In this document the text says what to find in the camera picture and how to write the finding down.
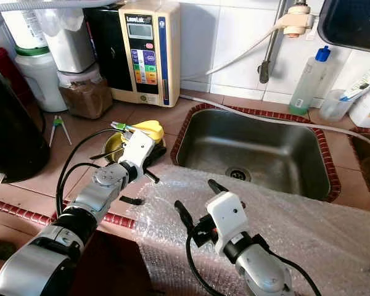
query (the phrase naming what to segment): white cord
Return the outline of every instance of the white cord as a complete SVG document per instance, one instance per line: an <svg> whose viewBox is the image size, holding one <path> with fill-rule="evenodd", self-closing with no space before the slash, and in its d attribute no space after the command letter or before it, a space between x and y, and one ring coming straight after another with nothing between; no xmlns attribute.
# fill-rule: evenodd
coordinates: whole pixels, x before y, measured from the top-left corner
<svg viewBox="0 0 370 296"><path fill-rule="evenodd" d="M266 117L261 117L261 116L258 116L258 115L243 113L243 112L240 112L238 110L232 109L230 107L227 107L227 106L215 103L215 102L207 101L207 100L204 100L204 99L200 99L198 97L187 96L185 94L181 94L180 97L182 97L184 99L200 102L200 103L210 104L212 106L221 108L225 111L229 111L229 112L235 113L235 114L240 115L240 116L244 116L244 117L248 117L248 118L252 118L252 119L256 119L256 120L260 120L260 121L264 121L264 122L280 123L280 124L283 124L283 125L303 126L303 127L306 127L306 128L319 128L321 130L335 131L336 133L349 134L350 136L354 136L354 137L356 137L358 139L361 139L361 140L370 144L370 139L368 139L365 136L362 136L361 134L358 134L354 131L349 131L347 129L334 128L333 126L326 126L326 125L314 125L314 124L311 124L311 123L301 123L301 122L296 122L296 121L285 121L285 120L266 118Z"/></svg>
<svg viewBox="0 0 370 296"><path fill-rule="evenodd" d="M190 75L190 76L185 76L185 77L181 77L182 80L191 80L193 78L197 78L197 77L200 77L200 76L207 76L207 75L210 75L212 73L215 73L219 70L222 70L223 68L226 68L227 66L241 60L243 57L245 57L252 49L254 49L255 47L257 47L260 43L262 43L268 36L270 36L272 34L272 32L274 32L275 30L279 30L280 27L279 26L273 26L266 34L264 34L259 40L257 40L256 42L254 42L252 45L249 46L249 48L244 51L241 55L237 56L236 58L230 60L229 62L226 62L225 64L223 65L219 65L207 72L203 72L203 73L198 73L198 74L194 74L194 75Z"/></svg>
<svg viewBox="0 0 370 296"><path fill-rule="evenodd" d="M12 10L34 10L34 9L54 9L54 8L88 8L106 6L116 3L118 0L70 0L70 1L32 1L32 2L12 2L0 4L0 12Z"/></svg>

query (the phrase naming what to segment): metal pipe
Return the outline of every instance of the metal pipe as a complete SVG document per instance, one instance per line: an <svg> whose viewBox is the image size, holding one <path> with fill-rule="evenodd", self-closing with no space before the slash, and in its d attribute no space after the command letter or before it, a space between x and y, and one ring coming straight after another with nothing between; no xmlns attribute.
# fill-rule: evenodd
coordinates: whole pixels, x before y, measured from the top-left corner
<svg viewBox="0 0 370 296"><path fill-rule="evenodd" d="M287 0L279 1L274 23L276 23L284 15L286 4L287 4ZM279 33L279 30L276 30L270 35L269 45L267 46L265 59L263 60L261 65L258 67L259 81L260 83L263 83L263 84L269 81L269 63L270 63L271 54L273 53L274 44L276 42L278 33Z"/></svg>

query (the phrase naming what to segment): red tile border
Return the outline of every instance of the red tile border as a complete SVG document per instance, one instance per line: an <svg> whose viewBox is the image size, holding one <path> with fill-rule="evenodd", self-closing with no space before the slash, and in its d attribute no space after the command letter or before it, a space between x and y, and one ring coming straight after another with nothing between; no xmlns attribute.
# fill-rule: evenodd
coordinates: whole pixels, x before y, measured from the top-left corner
<svg viewBox="0 0 370 296"><path fill-rule="evenodd" d="M296 122L301 122L301 123L313 123L312 121L304 117L297 116L297 115L278 113L278 112L272 112L272 111L263 111L263 110L257 110L257 109L240 108L240 107L235 107L235 106L228 106L228 107L234 110L238 110L240 112L252 114L252 115L261 115L261 116L271 117L275 119L285 119L285 120L296 121ZM173 149L170 152L171 161L173 162L174 165L179 165L179 163L177 162L177 153L179 151L179 147L181 146L181 143L185 135L186 129L189 125L189 122L191 121L193 114L195 114L197 111L202 110L202 109L219 109L219 108L212 106L210 104L203 103L203 104L196 105L190 109L190 111L186 115L186 118L181 127L181 130L178 133ZM332 162L331 153L328 148L324 132L321 129L317 129L317 128L313 128L311 130L314 131L317 137L317 140L318 140L319 147L321 148L322 158L325 164L327 176L329 178L329 183L331 187L325 201L332 202L333 200L338 198L340 191L341 191L339 177L337 176L335 166Z"/></svg>
<svg viewBox="0 0 370 296"><path fill-rule="evenodd" d="M370 128L360 128L360 127L355 127L355 128L352 128L351 131L354 131L358 134L370 134ZM359 167L360 167L360 170L362 172L362 176L363 176L363 179L364 179L364 182L366 183L367 187L368 187L368 191L370 192L370 183L369 181L367 180L367 178L365 177L365 173L362 169L362 166L361 166L361 162L360 162L360 159L359 159L359 156L358 154L356 153L356 150L355 150L355 146L353 145L353 136L350 136L348 135L348 138L350 140L350 144L351 144L351 147L352 147L352 150L353 150L353 153L356 157L356 160L358 161L358 164L359 164Z"/></svg>
<svg viewBox="0 0 370 296"><path fill-rule="evenodd" d="M0 201L0 211L8 213L10 215L21 217L22 219L25 220L30 220L34 223L41 224L44 226L47 226L56 220L56 213L54 213L51 217L48 217L39 213L27 211L23 208L19 208L14 205L10 205L9 203L1 201ZM130 229L134 228L134 224L136 222L131 218L123 217L113 213L107 213L104 216L104 221Z"/></svg>

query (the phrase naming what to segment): kitchen countertop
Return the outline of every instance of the kitchen countertop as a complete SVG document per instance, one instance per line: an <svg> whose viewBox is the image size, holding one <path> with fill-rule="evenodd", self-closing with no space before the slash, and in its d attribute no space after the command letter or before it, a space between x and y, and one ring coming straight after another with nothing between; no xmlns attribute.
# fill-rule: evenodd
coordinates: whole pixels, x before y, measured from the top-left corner
<svg viewBox="0 0 370 296"><path fill-rule="evenodd" d="M236 105L244 108L287 113L287 105L285 104L240 99L195 91L184 90L183 93L218 103L224 103L225 105ZM97 130L109 128L109 124L113 120L125 122L129 125L150 119L160 121L165 130L165 140L168 151L154 166L150 168L150 171L154 172L154 170L158 169L161 164L171 163L171 148L175 143L176 137L189 109L197 104L198 103L193 101L180 99L176 107L165 109L153 105L137 105L116 102L114 103L114 106L98 120L87 120L73 117L67 113L62 113L61 116L66 124L73 145L68 145L67 138L63 131L60 128L57 128L49 163L42 171L31 179L18 183L0 185L0 201L31 212L52 216L55 212L54 196L56 191L56 182L64 161L68 157L69 153L74 148L75 144L87 135ZM28 111L36 124L41 126L35 106L29 106ZM310 119L313 123L331 125L339 128L351 129L355 127L348 117L345 117L338 123L326 122L319 118L318 111L318 109L310 109L310 111L305 115L305 118ZM51 133L53 117L54 114L46 113L47 128L44 136L47 140ZM367 185L363 179L360 165L352 146L350 145L349 138L344 134L330 131L325 131L324 133L341 183L341 193L333 203L370 211L370 192L368 191ZM90 141L89 144L84 145L84 147L76 153L70 165L88 161L88 157L101 153L102 145L108 137L109 134L103 134L102 136ZM95 163L104 165L106 162L105 160L98 160ZM64 190L64 196L67 200L74 199L81 189L89 183L93 171L94 168L80 167L71 174ZM135 198L138 190L145 182L150 181L146 177L143 177L139 182L129 184L129 186L121 192L121 195ZM116 200L112 203L110 212L126 216L127 208L127 204ZM0 212L0 227L1 226L5 226L6 229L14 229L27 236L34 236L43 227L38 223L24 220L4 212ZM112 223L103 222L99 229L127 239L133 238L130 229Z"/></svg>

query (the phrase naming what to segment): transparent bottle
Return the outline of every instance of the transparent bottle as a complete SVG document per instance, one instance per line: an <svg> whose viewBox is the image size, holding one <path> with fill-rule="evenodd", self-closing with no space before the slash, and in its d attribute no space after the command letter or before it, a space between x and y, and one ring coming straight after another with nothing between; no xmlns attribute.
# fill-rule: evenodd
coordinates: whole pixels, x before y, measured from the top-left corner
<svg viewBox="0 0 370 296"><path fill-rule="evenodd" d="M295 92L289 103L289 112L304 115L310 107L314 94L326 73L327 63L331 51L328 46L320 48L314 57L310 57L304 68L303 74L296 86Z"/></svg>

